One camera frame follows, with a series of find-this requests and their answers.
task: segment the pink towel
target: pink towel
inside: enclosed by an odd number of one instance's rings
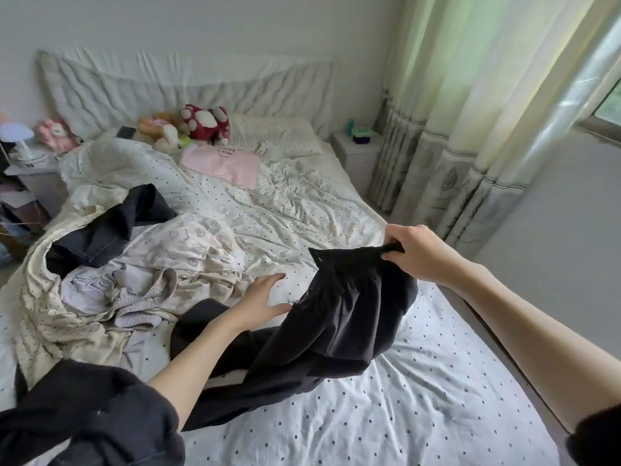
[[[191,144],[183,151],[181,164],[229,183],[254,189],[260,158],[230,147]]]

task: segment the polka dot bed sheet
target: polka dot bed sheet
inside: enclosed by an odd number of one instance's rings
[[[105,154],[83,148],[61,165],[75,207],[88,205],[93,186],[155,183],[178,211],[230,226],[249,274],[287,273],[273,303],[306,290],[316,271],[308,247],[381,243],[384,221],[356,194],[329,146],[321,155],[264,161],[256,190],[246,191],[179,169],[143,145],[111,144]],[[18,270],[0,291],[3,409],[14,402],[20,279]],[[161,324],[142,350],[128,354],[141,379],[166,364],[172,328]],[[182,436],[187,465],[558,464],[556,445],[517,381],[425,282],[393,347],[361,376],[326,380],[313,392]]]

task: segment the black garment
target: black garment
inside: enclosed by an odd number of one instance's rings
[[[581,421],[567,450],[580,466],[621,465],[621,406]]]
[[[52,243],[45,256],[47,269],[64,278],[81,265],[100,268],[123,253],[134,227],[160,224],[176,215],[155,185],[133,187],[123,203]]]
[[[319,271],[280,327],[244,332],[225,350],[212,376],[247,369],[244,382],[203,391],[184,430],[219,425],[324,378],[360,375],[394,341],[418,292],[416,280],[379,256],[400,244],[354,250],[310,250]],[[174,358],[227,309],[213,300],[175,325]]]
[[[25,464],[71,438],[51,465],[182,465],[178,424],[170,403],[129,371],[61,360],[0,413],[0,464]]]

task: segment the white lamp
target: white lamp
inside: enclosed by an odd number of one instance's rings
[[[47,156],[42,150],[33,150],[26,145],[26,140],[32,139],[35,133],[27,126],[19,122],[5,122],[0,124],[0,140],[3,142],[14,142],[17,160],[26,166],[47,160]]]

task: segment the curtain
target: curtain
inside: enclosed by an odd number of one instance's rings
[[[406,0],[369,198],[474,256],[621,54],[621,0]]]

